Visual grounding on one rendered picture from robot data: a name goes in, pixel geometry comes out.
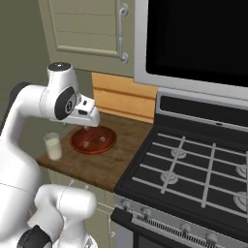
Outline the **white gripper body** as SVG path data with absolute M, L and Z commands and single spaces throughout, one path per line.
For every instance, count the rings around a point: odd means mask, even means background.
M 75 108 L 73 112 L 63 120 L 63 122 L 79 126 L 97 127 L 100 124 L 100 113 L 96 107 L 94 107 L 89 113 L 85 110 Z

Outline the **red-brown ice bowl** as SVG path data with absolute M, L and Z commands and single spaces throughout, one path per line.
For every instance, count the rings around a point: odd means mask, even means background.
M 101 142 L 100 137 L 105 137 L 106 141 Z M 89 141 L 89 147 L 84 147 L 85 141 Z M 117 141 L 117 134 L 106 126 L 81 128 L 73 133 L 70 139 L 71 147 L 82 154 L 96 155 L 111 149 Z

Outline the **glass of lemonade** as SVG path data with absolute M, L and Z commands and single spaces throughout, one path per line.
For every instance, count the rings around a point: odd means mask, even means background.
M 52 161 L 59 160 L 62 157 L 59 135 L 57 133 L 47 133 L 44 136 L 44 142 L 48 158 Z

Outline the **beige drawer front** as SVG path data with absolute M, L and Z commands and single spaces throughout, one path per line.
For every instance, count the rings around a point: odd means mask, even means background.
M 89 183 L 85 183 L 83 181 L 79 181 L 77 179 L 71 178 L 70 176 L 56 172 L 54 170 L 49 170 L 48 174 L 52 183 L 67 186 L 71 182 L 73 182 L 73 187 L 82 188 L 94 193 L 101 207 L 109 211 L 112 211 L 114 209 L 113 193 L 110 193 L 104 189 L 93 186 Z

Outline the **beige base cupboard door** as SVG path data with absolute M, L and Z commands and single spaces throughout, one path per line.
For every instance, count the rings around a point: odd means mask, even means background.
M 87 232 L 96 240 L 99 248 L 110 248 L 109 241 L 109 214 L 111 208 L 98 203 L 92 217 L 85 220 Z

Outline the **black and silver stove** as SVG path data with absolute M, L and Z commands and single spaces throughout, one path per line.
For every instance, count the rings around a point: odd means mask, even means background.
M 159 89 L 114 203 L 116 248 L 248 248 L 248 101 Z

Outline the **silver microwave oven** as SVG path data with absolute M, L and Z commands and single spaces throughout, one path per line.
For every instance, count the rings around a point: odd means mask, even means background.
M 248 100 L 248 0 L 135 0 L 138 83 Z

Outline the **beige wall cupboard door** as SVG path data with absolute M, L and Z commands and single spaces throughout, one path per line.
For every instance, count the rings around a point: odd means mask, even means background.
M 134 75 L 135 0 L 38 0 L 49 60 L 68 62 L 84 71 Z M 117 44 L 118 11 L 128 5 L 122 18 L 123 51 L 128 63 L 120 61 Z

